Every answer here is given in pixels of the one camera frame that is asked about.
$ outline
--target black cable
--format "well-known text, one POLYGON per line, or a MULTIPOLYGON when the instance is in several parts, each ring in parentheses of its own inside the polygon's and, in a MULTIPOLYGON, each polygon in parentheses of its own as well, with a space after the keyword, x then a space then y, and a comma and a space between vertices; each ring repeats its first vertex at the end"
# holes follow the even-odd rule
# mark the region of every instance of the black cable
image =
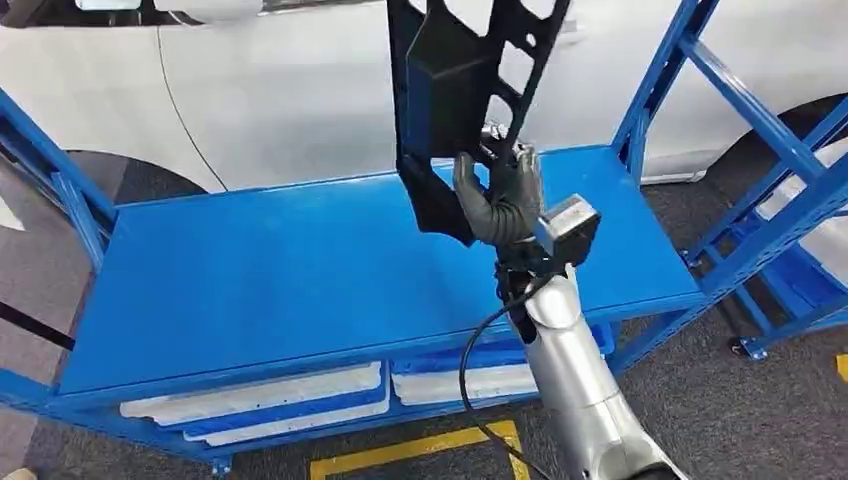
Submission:
POLYGON ((480 325, 477 326, 477 328, 474 330, 474 333, 472 333, 471 337, 468 339, 468 343, 465 344, 465 351, 462 352, 462 360, 459 362, 459 394, 462 396, 462 404, 465 406, 465 412, 471 416, 471 418, 474 420, 474 423, 477 424, 477 428, 479 428, 484 434, 486 434, 486 436, 489 437, 490 440, 495 442, 495 444, 499 447, 506 450, 513 457, 517 458, 518 460, 521 460, 521 462, 533 469, 533 471, 538 473, 539 476, 541 476, 545 480, 552 480, 553 477, 550 476, 544 470, 542 470, 540 466, 527 459, 527 457, 525 457, 523 453, 519 452, 516 448, 507 443, 506 440, 501 438, 495 432, 491 431, 489 427, 487 427, 486 424, 483 423, 477 417, 474 407, 471 406, 471 401, 468 399, 468 386, 465 384, 465 370, 468 368, 468 358, 471 356, 471 349, 474 347, 474 342, 477 341, 477 338, 480 337, 480 334, 483 333, 483 330, 485 330, 486 327, 489 326, 489 324, 491 324, 504 313, 507 313, 515 307, 523 305, 524 302, 526 302, 530 299, 530 297, 535 295, 536 292, 538 292, 542 287, 544 287, 553 277, 554 275, 547 275, 534 279, 531 282, 530 288, 527 289, 527 291, 525 291, 523 294, 519 295, 515 299, 507 302, 497 312, 489 315, 488 317, 486 317, 485 320, 480 322, 480 325))

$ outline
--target car door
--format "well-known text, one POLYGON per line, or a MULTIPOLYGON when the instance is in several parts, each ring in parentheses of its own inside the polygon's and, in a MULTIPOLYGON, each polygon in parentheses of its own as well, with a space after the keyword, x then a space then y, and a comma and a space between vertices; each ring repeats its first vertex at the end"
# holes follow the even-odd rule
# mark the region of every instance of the car door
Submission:
MULTIPOLYGON (((198 146, 234 188, 393 169, 385 5, 292 3, 266 1, 264 15, 239 21, 162 27, 175 105, 198 146)), ((528 0, 537 10, 551 3, 528 0)), ((447 4, 480 24, 491 1, 447 4)), ((679 5, 573 1, 522 137, 542 149, 609 142, 679 5)), ((838 0, 725 0, 704 38, 782 112, 846 91, 848 70, 828 41, 845 36, 830 18, 845 9, 838 0)), ((505 78, 520 79, 520 55, 503 62, 505 78)), ((687 65, 652 124, 644 174, 697 179, 747 130, 687 65)))
POLYGON ((0 87, 54 142, 149 162, 207 191, 223 189, 171 102, 155 19, 84 12, 74 0, 35 7, 15 0, 3 19, 0 87))

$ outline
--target hole in bracket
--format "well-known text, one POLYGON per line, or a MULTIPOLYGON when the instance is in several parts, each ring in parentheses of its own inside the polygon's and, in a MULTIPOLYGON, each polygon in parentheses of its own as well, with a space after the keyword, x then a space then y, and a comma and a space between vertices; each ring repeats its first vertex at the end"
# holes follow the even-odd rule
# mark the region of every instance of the hole in bracket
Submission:
POLYGON ((481 37, 489 32, 493 4, 494 0, 445 0, 448 10, 481 37))
POLYGON ((554 13, 555 0, 521 0, 527 10, 544 20, 554 13))
POLYGON ((486 120, 509 127, 512 123, 512 109, 509 108, 504 99, 492 95, 489 98, 489 107, 486 109, 486 120))
POLYGON ((409 0, 409 4, 419 12, 427 13, 427 0, 409 0))
POLYGON ((523 50, 510 42, 504 44, 503 57, 498 67, 498 75, 518 93, 524 92, 530 72, 533 71, 533 59, 523 50))

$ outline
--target shelf caster wheel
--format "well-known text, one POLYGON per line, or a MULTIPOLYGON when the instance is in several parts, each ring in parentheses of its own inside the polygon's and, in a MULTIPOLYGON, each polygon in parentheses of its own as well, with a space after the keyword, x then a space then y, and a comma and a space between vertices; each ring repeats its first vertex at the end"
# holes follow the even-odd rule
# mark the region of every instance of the shelf caster wheel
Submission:
POLYGON ((768 352, 754 347, 753 340, 750 337, 734 337, 728 341, 728 346, 730 347, 730 351, 739 357, 748 357, 751 360, 757 361, 765 360, 768 357, 768 352))
POLYGON ((680 258, 683 259, 683 262, 686 264, 687 267, 698 268, 698 267, 701 266, 701 259, 700 258, 694 258, 694 259, 691 259, 691 260, 689 259, 689 250, 680 250, 677 253, 680 255, 680 258))
POLYGON ((212 476, 215 478, 226 478, 232 469, 232 459, 230 457, 212 461, 212 476))

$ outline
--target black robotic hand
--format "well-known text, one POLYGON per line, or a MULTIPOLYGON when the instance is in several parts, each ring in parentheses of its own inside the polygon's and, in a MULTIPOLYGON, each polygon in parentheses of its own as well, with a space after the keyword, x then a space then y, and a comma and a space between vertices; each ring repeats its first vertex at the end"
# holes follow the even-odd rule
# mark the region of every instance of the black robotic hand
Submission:
POLYGON ((490 185, 497 188, 488 192, 474 173, 471 155, 460 153, 454 159, 453 187, 471 231, 481 242, 497 247, 532 237, 544 203, 538 154, 521 144, 512 153, 512 165, 491 170, 490 185))

